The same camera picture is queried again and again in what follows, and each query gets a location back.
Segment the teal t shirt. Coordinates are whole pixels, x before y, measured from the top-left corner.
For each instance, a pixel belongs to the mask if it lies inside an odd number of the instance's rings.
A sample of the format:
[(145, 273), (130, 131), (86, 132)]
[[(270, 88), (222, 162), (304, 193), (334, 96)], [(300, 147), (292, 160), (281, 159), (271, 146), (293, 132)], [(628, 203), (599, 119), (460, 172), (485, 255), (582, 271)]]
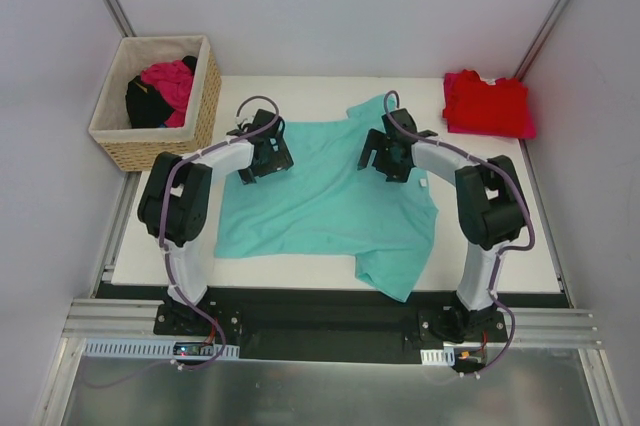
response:
[(367, 133), (383, 128), (383, 98), (346, 114), (341, 121), (287, 123), (290, 169), (254, 184), (227, 177), (214, 254), (352, 256), (358, 280), (404, 302), (432, 252), (438, 209), (425, 172), (393, 183), (373, 168), (357, 168)]

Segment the wicker basket with liner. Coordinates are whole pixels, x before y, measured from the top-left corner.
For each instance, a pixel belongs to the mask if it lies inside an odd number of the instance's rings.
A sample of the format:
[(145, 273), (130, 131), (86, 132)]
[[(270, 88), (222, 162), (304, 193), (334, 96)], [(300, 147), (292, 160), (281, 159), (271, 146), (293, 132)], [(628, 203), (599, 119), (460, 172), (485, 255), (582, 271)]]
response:
[[(187, 55), (197, 62), (184, 126), (132, 128), (125, 105), (128, 82), (155, 63)], [(221, 87), (207, 36), (125, 37), (104, 80), (88, 132), (120, 170), (148, 171), (162, 152), (183, 154), (210, 144)]]

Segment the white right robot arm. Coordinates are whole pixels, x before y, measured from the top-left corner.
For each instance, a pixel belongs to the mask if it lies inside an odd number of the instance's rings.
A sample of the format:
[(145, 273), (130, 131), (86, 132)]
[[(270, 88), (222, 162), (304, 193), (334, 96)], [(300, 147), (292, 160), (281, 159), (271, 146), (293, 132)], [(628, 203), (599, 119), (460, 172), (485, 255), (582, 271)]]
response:
[(453, 343), (473, 340), (489, 328), (497, 312), (504, 255), (528, 251), (535, 243), (531, 234), (526, 246), (514, 244), (522, 229), (533, 230), (514, 164), (504, 155), (482, 159), (432, 131), (417, 131), (406, 109), (385, 113), (382, 122), (382, 131), (368, 131), (358, 169), (373, 166), (397, 183), (421, 169), (455, 189), (458, 223), (468, 242), (465, 265), (451, 306), (429, 321), (429, 331)]

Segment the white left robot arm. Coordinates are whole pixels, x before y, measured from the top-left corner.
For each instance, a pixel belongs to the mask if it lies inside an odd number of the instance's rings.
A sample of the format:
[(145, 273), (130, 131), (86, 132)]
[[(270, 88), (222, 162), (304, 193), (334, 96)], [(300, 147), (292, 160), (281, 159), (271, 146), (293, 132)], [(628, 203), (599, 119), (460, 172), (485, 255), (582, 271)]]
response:
[(212, 186), (229, 175), (243, 186), (253, 185), (292, 168), (285, 127), (279, 114), (260, 109), (222, 142), (183, 156), (162, 152), (152, 165), (137, 216), (158, 242), (169, 279), (168, 296), (181, 304), (176, 321), (188, 334), (202, 334), (211, 323), (210, 309), (200, 303), (208, 289), (200, 239)]

